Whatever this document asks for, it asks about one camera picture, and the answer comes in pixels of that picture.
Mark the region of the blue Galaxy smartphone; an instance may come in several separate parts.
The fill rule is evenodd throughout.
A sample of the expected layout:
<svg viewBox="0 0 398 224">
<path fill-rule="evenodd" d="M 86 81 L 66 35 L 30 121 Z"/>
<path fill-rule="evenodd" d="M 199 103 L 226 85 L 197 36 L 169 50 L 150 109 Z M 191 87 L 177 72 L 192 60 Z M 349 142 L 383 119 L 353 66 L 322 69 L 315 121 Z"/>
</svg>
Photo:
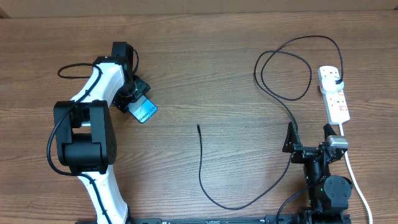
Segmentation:
<svg viewBox="0 0 398 224">
<path fill-rule="evenodd" d="M 129 112 L 140 122 L 145 123 L 158 110 L 155 104 L 146 96 L 140 97 L 136 102 L 128 104 Z"/>
</svg>

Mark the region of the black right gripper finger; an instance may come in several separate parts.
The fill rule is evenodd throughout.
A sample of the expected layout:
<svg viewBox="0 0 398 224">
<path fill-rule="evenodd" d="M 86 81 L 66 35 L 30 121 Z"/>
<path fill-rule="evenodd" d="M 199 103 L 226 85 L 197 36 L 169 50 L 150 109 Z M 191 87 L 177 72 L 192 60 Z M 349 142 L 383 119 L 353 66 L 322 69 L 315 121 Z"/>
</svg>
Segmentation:
<svg viewBox="0 0 398 224">
<path fill-rule="evenodd" d="M 330 136 L 336 136 L 334 129 L 331 127 L 329 123 L 323 126 L 323 130 L 324 130 L 325 139 L 327 139 Z"/>
<path fill-rule="evenodd" d="M 302 143 L 295 127 L 294 123 L 291 121 L 288 124 L 287 135 L 282 148 L 282 152 L 295 152 L 302 148 Z"/>
</svg>

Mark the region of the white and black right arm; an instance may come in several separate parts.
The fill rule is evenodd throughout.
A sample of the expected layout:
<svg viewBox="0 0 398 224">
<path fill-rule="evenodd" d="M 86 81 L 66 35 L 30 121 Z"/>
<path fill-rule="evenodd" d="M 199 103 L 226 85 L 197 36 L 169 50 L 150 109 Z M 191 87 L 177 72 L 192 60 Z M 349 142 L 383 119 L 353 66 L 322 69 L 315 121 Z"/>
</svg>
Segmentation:
<svg viewBox="0 0 398 224">
<path fill-rule="evenodd" d="M 326 124 L 325 138 L 317 147 L 304 146 L 294 123 L 288 124 L 287 136 L 282 148 L 288 152 L 293 164 L 303 165 L 306 187 L 289 197 L 279 208 L 276 222 L 284 223 L 350 223 L 348 209 L 353 183 L 346 177 L 331 175 L 329 164 L 339 161 L 348 150 L 345 137 L 337 135 Z M 300 209 L 295 215 L 282 218 L 283 208 L 299 195 L 308 193 L 309 207 Z"/>
</svg>

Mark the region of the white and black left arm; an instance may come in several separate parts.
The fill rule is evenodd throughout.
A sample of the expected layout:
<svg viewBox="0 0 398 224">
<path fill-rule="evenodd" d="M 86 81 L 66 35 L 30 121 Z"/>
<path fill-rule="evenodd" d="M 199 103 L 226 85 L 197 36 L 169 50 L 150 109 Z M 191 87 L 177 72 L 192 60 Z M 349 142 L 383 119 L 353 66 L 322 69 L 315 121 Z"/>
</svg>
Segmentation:
<svg viewBox="0 0 398 224">
<path fill-rule="evenodd" d="M 89 193 L 96 223 L 133 223 L 114 174 L 117 142 L 109 108 L 123 113 L 148 105 L 150 86 L 136 72 L 139 56 L 127 42 L 113 42 L 111 55 L 90 63 L 92 74 L 68 101 L 53 108 L 47 162 L 58 174 L 78 177 Z"/>
</svg>

